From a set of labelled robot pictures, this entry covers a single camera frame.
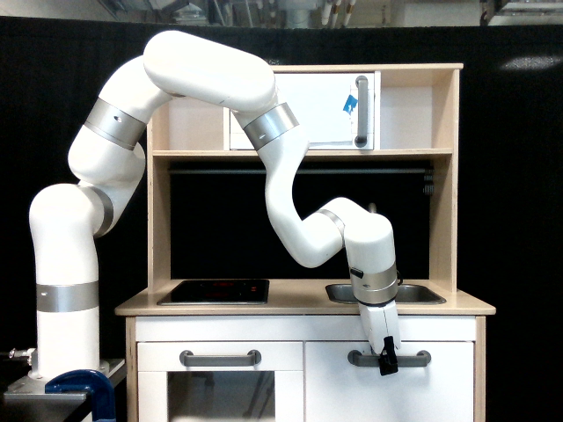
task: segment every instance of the metal sink basin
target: metal sink basin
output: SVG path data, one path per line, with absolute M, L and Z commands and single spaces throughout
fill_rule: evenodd
M 358 303 L 358 300 L 352 294 L 351 284 L 330 284 L 326 286 L 328 298 L 337 303 Z M 397 303 L 411 303 L 420 305 L 437 305 L 446 303 L 446 300 L 437 295 L 426 286 L 418 286 L 414 284 L 401 284 L 398 287 Z

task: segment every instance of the silver joint ring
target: silver joint ring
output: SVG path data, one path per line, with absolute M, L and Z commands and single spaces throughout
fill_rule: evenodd
M 113 222 L 113 203 L 107 194 L 102 191 L 101 189 L 95 186 L 81 186 L 82 189 L 90 189 L 94 193 L 96 193 L 99 197 L 99 200 L 102 201 L 102 206 L 104 207 L 104 220 L 102 221 L 99 229 L 96 233 L 94 233 L 94 238 L 102 237 L 107 233 L 109 228 L 112 226 Z
M 98 98 L 84 123 L 92 132 L 132 151 L 146 125 L 117 107 Z
M 352 290 L 355 298 L 368 305 L 378 305 L 394 299 L 398 292 L 396 263 L 386 270 L 368 274 L 362 273 L 361 277 L 350 272 Z
M 345 227 L 344 222 L 334 212 L 329 211 L 328 209 L 321 208 L 317 212 L 319 214 L 326 215 L 328 218 L 331 219 L 331 221 L 334 223 L 334 225 L 340 232 L 340 235 L 342 236 L 342 247 L 344 247 L 344 227 Z
M 51 286 L 38 284 L 37 310 L 41 312 L 76 312 L 98 306 L 98 282 Z
M 275 138 L 298 126 L 287 103 L 277 105 L 245 126 L 245 133 L 257 151 Z

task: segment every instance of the white cabinet door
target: white cabinet door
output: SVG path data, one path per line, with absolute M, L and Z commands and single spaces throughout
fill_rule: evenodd
M 358 147 L 359 92 L 356 79 L 365 76 L 367 92 L 367 143 Z M 381 74 L 371 73 L 279 73 L 275 80 L 281 98 L 310 137 L 310 149 L 379 149 Z M 230 116 L 230 148 L 252 149 L 233 115 Z
M 350 364 L 352 350 L 369 354 L 369 344 L 305 343 L 307 422 L 473 421 L 472 342 L 404 342 L 398 355 L 426 350 L 431 362 L 383 377 Z
M 140 422 L 303 422 L 302 342 L 146 342 L 137 357 Z

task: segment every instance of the induction cooktop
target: induction cooktop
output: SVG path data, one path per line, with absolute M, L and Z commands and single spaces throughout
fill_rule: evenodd
M 159 305 L 265 304 L 269 280 L 184 280 Z

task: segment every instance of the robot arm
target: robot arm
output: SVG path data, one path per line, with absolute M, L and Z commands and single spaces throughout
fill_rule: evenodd
M 52 378 L 98 367 L 98 266 L 92 239 L 115 225 L 143 175 L 137 140 L 150 116 L 183 96 L 233 111 L 266 166 L 270 222 L 299 264 L 320 266 L 346 247 L 369 342 L 376 353 L 394 356 L 400 339 L 390 223 L 343 198 L 302 221 L 291 190 L 309 140 L 277 91 L 270 67 L 254 55 L 170 31 L 150 40 L 143 57 L 118 69 L 99 94 L 69 152 L 78 185 L 51 186 L 33 201 L 39 374 Z M 95 298 L 85 300 L 84 294 Z M 74 327 L 79 314 L 84 321 Z

